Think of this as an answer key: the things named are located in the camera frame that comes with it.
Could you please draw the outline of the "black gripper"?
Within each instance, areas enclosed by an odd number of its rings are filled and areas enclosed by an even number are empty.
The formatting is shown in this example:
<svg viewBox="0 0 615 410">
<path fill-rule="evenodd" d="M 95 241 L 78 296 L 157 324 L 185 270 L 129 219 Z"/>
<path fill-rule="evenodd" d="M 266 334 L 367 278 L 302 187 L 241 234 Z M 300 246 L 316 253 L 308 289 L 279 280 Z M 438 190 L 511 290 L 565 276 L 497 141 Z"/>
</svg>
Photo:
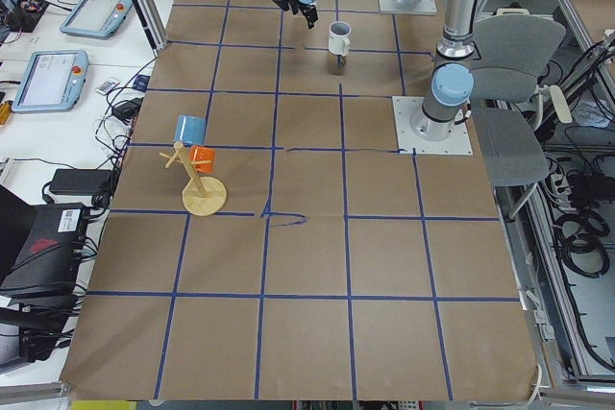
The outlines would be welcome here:
<svg viewBox="0 0 615 410">
<path fill-rule="evenodd" d="M 307 27 L 311 30 L 318 21 L 318 12 L 314 5 L 303 3 L 299 0 L 286 0 L 288 7 L 293 14 L 300 12 L 307 22 Z"/>
</svg>

